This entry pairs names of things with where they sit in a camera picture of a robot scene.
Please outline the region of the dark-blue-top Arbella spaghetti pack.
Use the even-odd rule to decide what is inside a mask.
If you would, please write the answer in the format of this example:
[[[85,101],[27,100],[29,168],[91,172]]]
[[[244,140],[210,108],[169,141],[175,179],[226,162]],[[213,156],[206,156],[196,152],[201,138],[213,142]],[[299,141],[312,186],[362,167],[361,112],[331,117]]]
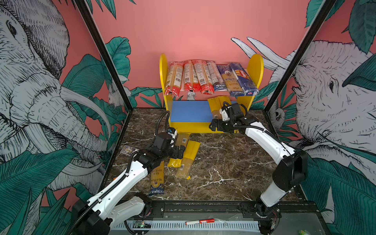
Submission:
[[[217,65],[217,69],[225,83],[225,86],[231,97],[244,96],[244,91],[241,88],[237,77],[234,75],[229,65]]]

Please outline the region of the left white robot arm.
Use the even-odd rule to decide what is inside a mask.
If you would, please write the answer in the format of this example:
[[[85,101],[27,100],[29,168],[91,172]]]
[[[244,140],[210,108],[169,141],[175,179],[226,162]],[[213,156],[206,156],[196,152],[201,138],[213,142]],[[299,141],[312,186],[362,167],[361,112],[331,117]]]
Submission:
[[[178,153],[177,133],[156,134],[147,148],[135,151],[127,169],[107,187],[87,201],[78,200],[72,208],[68,235],[107,235],[125,220],[143,213],[148,197],[137,194],[120,203],[122,198],[142,179],[146,178],[162,161]]]

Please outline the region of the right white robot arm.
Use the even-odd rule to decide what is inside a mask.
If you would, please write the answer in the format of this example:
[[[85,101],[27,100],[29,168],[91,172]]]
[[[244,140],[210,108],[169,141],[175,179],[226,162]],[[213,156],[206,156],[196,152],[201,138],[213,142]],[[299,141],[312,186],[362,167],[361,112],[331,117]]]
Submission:
[[[243,104],[230,104],[224,101],[220,109],[221,119],[212,119],[209,128],[212,131],[239,131],[245,134],[256,141],[276,163],[272,183],[258,197],[252,209],[259,217],[266,218],[282,198],[306,180],[308,155],[280,141],[251,113],[243,113],[244,109]]]

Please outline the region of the blue Barilla spaghetti pack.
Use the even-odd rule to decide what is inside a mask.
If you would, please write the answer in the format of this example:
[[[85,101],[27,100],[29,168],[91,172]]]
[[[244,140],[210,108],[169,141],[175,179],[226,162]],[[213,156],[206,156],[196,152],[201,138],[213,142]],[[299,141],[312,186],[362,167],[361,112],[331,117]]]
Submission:
[[[241,64],[232,62],[229,65],[233,73],[236,75],[239,81],[239,84],[244,92],[244,95],[256,96],[259,93],[259,91],[255,83],[252,81],[251,77],[248,75],[245,69],[241,66]]]

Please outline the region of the red spaghetti pack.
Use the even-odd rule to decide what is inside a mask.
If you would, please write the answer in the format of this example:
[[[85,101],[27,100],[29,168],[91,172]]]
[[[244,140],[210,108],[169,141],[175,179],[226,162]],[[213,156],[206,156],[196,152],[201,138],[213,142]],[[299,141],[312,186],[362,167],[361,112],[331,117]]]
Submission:
[[[192,60],[186,60],[184,62],[184,90],[187,92],[199,92],[200,84],[195,72],[194,64]]]
[[[193,65],[200,85],[201,93],[205,95],[213,95],[214,87],[208,65],[204,60],[193,60]]]
[[[178,96],[181,91],[184,62],[171,62],[167,73],[164,95]]]

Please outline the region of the brown blue-end spaghetti pack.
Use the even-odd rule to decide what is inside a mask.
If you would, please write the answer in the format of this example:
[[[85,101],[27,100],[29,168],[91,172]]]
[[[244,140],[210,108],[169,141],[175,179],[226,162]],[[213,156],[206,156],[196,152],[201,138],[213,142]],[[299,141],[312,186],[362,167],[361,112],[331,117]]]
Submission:
[[[150,195],[164,194],[164,161],[150,174]]]

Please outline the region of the yellow pasta pack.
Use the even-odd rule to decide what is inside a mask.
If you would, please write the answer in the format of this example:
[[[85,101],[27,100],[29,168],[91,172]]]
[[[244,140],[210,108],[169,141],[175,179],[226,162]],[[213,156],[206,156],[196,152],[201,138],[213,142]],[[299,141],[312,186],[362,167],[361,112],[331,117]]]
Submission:
[[[173,153],[170,157],[168,167],[179,168],[182,164],[183,156],[189,142],[189,133],[178,133],[173,146]]]
[[[224,103],[226,103],[226,106],[231,106],[232,104],[229,96],[219,96],[218,100],[221,107],[224,106]]]
[[[213,119],[222,119],[221,108],[223,96],[208,99],[209,107],[212,113]]]
[[[196,141],[188,141],[187,148],[184,152],[180,168],[176,172],[177,178],[189,180],[191,168],[197,156],[201,143]]]

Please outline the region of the clear blue-end spaghetti pack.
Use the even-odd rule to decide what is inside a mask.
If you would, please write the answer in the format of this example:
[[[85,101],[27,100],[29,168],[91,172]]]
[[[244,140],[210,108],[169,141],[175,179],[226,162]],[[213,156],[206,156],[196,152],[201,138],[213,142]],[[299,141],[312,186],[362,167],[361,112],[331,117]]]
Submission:
[[[206,61],[215,91],[227,90],[225,82],[214,61]]]

